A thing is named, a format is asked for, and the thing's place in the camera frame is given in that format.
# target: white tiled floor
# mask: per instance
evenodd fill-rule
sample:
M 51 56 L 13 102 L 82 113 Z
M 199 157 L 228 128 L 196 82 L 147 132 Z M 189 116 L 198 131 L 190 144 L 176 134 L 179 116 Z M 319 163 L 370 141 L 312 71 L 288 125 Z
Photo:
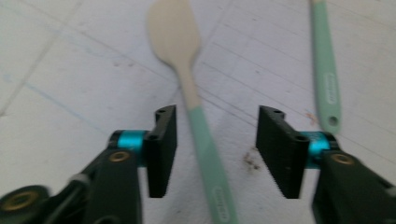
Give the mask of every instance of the white tiled floor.
M 0 195 L 43 184 L 57 192 L 117 129 L 151 129 L 178 105 L 168 194 L 146 197 L 146 223 L 209 223 L 184 103 L 173 71 L 152 53 L 155 0 L 0 0 Z M 318 130 L 308 0 L 191 0 L 203 47 L 194 74 L 241 223 L 313 223 L 318 172 L 303 198 L 283 199 L 267 169 L 249 171 L 258 105 Z M 396 4 L 329 0 L 343 100 L 341 146 L 396 183 Z

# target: spatula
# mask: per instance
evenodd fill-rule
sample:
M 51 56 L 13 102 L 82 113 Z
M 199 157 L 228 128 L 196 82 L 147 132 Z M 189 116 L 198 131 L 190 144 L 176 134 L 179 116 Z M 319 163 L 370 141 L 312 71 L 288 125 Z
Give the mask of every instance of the spatula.
M 148 11 L 148 35 L 157 57 L 177 72 L 212 221 L 215 224 L 238 223 L 227 176 L 191 74 L 200 48 L 200 36 L 189 0 L 156 2 Z
M 341 102 L 332 53 L 325 0 L 311 0 L 316 101 L 321 128 L 336 134 L 341 127 Z

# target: teal handle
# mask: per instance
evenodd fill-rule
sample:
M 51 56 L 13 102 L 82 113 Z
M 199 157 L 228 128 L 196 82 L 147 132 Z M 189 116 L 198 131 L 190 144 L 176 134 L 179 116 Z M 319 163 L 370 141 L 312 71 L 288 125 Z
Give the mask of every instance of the teal handle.
M 201 106 L 189 111 L 195 150 L 212 221 L 237 224 L 233 196 Z
M 324 131 L 338 133 L 341 127 L 341 101 L 326 3 L 323 0 L 313 0 L 313 2 L 313 47 L 318 119 Z

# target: stain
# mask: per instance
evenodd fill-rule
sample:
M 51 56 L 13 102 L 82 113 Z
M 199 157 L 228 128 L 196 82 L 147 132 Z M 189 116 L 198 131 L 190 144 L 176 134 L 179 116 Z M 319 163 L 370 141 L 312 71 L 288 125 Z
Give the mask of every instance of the stain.
M 317 117 L 314 114 L 312 114 L 309 110 L 305 110 L 305 111 L 306 111 L 305 116 L 311 120 L 310 122 L 311 126 L 317 124 L 318 123 Z
M 243 157 L 244 163 L 247 165 L 249 171 L 260 170 L 262 168 L 262 157 L 256 147 L 251 147 Z

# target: wooden spatula head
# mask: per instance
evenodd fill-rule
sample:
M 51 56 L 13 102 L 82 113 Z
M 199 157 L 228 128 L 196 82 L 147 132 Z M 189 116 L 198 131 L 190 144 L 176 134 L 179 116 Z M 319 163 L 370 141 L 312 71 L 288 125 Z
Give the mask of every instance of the wooden spatula head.
M 175 69 L 190 67 L 199 51 L 200 36 L 189 0 L 159 0 L 148 11 L 151 46 Z

